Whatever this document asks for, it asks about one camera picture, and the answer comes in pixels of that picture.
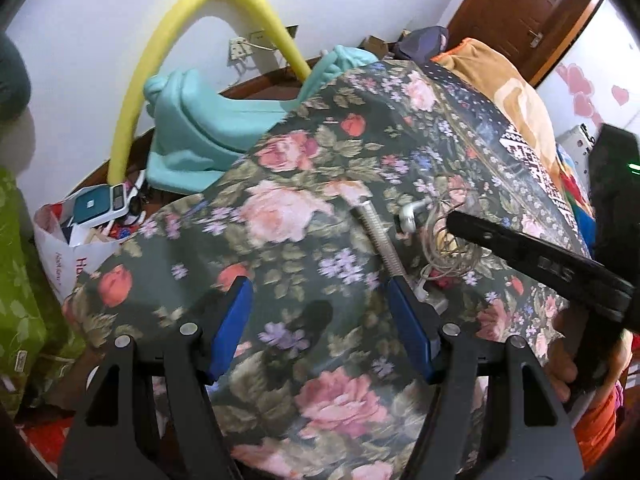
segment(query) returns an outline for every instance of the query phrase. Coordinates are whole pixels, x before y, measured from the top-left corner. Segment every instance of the blue gripper pad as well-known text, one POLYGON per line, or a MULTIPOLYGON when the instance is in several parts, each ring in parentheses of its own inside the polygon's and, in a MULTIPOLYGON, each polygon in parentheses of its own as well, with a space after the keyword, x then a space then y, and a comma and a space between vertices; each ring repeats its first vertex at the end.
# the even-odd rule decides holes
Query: blue gripper pad
POLYGON ((214 381, 229 370, 240 336, 251 313, 254 286, 246 278, 236 278, 227 295, 232 296, 228 311, 216 336, 211 341, 211 364, 208 375, 214 381))
POLYGON ((433 376, 431 360, 440 352, 438 314, 433 310, 433 307, 420 303, 416 299, 413 291, 401 276, 389 280, 386 286, 386 300, 391 316, 393 316, 396 323, 400 341, 409 356, 409 361, 414 369, 429 383, 433 376), (414 308, 430 308, 433 311, 433 315, 436 316, 433 317, 430 312, 420 313, 426 314, 426 316, 421 317, 431 318, 432 321, 435 321, 431 323, 433 326, 428 327, 429 335, 420 326, 414 308))

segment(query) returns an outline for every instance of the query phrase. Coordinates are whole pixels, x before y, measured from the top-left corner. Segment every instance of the yellow pool noodle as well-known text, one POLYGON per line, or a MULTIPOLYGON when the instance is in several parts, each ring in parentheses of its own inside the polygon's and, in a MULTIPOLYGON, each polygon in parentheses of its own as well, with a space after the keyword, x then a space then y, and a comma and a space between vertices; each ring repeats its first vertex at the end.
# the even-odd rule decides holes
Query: yellow pool noodle
MULTIPOLYGON (((142 53, 122 102, 111 145, 111 160, 107 181, 115 186, 124 181, 127 161, 133 142, 135 127, 144 103, 142 93, 145 81, 158 73, 160 66, 174 45, 187 20, 208 0, 178 0, 164 15, 142 53)), ((278 15, 266 0, 235 0, 261 25, 271 42, 279 49, 300 81, 311 69, 296 44, 282 25, 278 15)))

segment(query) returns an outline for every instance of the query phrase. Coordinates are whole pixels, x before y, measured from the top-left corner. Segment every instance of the orange clothing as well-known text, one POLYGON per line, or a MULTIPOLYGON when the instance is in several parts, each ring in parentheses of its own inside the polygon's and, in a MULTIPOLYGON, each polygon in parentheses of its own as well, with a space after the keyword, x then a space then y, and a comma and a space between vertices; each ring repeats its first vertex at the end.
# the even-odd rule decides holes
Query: orange clothing
POLYGON ((616 393, 612 391, 601 405, 584 413, 575 425, 584 469, 589 469, 607 449, 616 434, 616 393))

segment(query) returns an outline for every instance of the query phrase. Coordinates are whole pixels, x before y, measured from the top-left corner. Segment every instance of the brown wooden door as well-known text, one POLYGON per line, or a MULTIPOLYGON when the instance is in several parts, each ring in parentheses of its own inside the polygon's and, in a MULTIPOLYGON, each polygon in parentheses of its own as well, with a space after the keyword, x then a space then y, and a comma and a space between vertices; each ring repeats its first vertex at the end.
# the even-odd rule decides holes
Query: brown wooden door
POLYGON ((449 45, 476 38, 530 80, 571 31, 590 0, 465 0, 449 23, 449 45))

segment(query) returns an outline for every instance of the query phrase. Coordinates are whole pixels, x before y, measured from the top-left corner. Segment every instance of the floral tablecloth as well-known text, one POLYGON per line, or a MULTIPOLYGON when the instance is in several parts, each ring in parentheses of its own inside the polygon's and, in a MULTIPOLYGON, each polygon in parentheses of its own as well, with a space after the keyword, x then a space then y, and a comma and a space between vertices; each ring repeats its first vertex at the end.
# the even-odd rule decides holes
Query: floral tablecloth
MULTIPOLYGON (((250 320, 210 389, 232 455, 280 478, 396 478, 432 390, 398 341, 380 260, 350 208, 371 198, 390 227, 401 205, 447 189, 461 202, 465 187, 485 218, 587 254, 539 159, 483 95, 436 64, 351 70, 203 194, 147 221, 79 280, 65 314, 95 346, 156 337, 211 287, 248 276, 250 320)), ((417 274, 420 244, 393 238, 417 274)), ((544 358, 564 307, 554 291, 490 254, 440 285, 447 320, 492 340, 518 333, 544 358)), ((468 460, 485 387, 479 380, 468 460)))

